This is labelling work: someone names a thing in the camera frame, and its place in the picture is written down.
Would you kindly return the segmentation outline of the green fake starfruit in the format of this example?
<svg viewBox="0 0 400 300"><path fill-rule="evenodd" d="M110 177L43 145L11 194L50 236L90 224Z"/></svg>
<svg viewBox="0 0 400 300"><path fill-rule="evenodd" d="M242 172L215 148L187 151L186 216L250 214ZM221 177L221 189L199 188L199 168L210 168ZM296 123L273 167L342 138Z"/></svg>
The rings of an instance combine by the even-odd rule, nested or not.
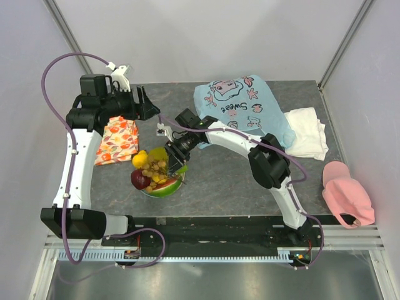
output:
<svg viewBox="0 0 400 300"><path fill-rule="evenodd" d="M183 174L188 170L187 166L181 167L178 171L176 171L177 174Z"/></svg>

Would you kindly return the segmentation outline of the yellow fake mango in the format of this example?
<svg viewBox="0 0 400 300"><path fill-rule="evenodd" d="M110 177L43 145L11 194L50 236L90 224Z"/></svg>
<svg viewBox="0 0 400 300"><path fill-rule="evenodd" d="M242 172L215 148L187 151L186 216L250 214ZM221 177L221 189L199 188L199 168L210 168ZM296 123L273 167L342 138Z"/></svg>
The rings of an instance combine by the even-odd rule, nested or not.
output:
<svg viewBox="0 0 400 300"><path fill-rule="evenodd" d="M148 155L157 161L167 161L168 154L164 147L156 147L148 152Z"/></svg>

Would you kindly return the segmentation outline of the fake brown grape cluster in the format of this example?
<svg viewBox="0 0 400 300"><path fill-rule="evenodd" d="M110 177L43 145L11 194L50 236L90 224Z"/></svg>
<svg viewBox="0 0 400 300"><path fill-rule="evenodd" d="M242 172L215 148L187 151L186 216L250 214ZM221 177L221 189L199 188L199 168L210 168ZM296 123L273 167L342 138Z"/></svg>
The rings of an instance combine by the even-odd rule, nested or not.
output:
<svg viewBox="0 0 400 300"><path fill-rule="evenodd" d="M146 177L149 177L151 183L146 189L143 189L144 193L155 198L163 198L175 193L184 183L185 173L168 175L168 160L157 161L151 156L148 158L149 162L143 166L142 174ZM155 184L151 179L154 173L163 174L168 177L168 180L164 184Z"/></svg>

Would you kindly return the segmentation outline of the yellow fake lemon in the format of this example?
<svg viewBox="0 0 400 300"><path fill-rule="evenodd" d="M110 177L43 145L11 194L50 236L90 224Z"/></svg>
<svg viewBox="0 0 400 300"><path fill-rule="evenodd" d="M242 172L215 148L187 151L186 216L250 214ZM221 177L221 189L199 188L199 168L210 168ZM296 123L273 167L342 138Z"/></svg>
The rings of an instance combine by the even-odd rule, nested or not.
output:
<svg viewBox="0 0 400 300"><path fill-rule="evenodd" d="M132 165L136 169L141 169L144 165L147 164L148 154L145 150L139 151L136 155L132 157Z"/></svg>
<svg viewBox="0 0 400 300"><path fill-rule="evenodd" d="M164 184L168 180L168 177L163 174L154 173L151 179L155 184Z"/></svg>

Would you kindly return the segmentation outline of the red fake apple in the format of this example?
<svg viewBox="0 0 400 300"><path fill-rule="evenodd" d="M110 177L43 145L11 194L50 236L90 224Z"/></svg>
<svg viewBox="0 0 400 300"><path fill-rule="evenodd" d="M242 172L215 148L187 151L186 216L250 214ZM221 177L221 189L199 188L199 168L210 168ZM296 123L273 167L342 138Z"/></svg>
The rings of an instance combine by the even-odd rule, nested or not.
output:
<svg viewBox="0 0 400 300"><path fill-rule="evenodd" d="M143 175L142 169L136 169L131 173L131 183L136 189L143 190L150 185L151 180Z"/></svg>

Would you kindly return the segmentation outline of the light blue plastic bag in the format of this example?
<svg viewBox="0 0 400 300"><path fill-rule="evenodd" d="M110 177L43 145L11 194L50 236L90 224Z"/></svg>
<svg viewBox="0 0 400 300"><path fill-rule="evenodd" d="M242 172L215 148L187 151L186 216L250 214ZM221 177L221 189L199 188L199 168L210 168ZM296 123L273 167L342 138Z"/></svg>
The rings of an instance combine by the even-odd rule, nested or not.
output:
<svg viewBox="0 0 400 300"><path fill-rule="evenodd" d="M193 98L200 118L212 116L243 132L273 134L285 149L296 139L270 87L257 75L196 86Z"/></svg>

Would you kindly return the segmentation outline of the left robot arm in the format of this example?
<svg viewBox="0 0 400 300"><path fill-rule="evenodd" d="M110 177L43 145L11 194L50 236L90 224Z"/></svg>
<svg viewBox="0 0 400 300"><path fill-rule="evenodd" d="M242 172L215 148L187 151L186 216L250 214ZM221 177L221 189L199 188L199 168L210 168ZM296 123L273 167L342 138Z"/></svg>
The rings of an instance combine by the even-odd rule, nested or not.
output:
<svg viewBox="0 0 400 300"><path fill-rule="evenodd" d="M139 101L132 91L124 90L116 76L83 75L81 93L67 116L67 153L60 187L50 208L41 210L41 221L59 238L101 239L114 235L124 246L137 239L130 226L131 216L114 216L91 208L91 181L94 162L104 128L111 118L148 120L160 113L143 86L137 86Z"/></svg>

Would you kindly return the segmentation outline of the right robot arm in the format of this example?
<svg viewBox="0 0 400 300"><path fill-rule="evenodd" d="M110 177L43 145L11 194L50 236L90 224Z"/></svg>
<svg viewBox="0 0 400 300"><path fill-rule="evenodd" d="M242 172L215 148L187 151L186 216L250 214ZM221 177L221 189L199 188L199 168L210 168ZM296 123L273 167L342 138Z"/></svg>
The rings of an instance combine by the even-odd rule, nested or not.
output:
<svg viewBox="0 0 400 300"><path fill-rule="evenodd" d="M274 135L247 134L214 117L200 118L190 109L185 109L167 126L164 121L160 116L157 131L169 139L164 147L169 175L175 175L187 164L190 152L199 144L228 149L247 159L254 180L272 194L287 229L287 241L300 246L308 240L311 218L296 195L289 168L296 160L285 153Z"/></svg>

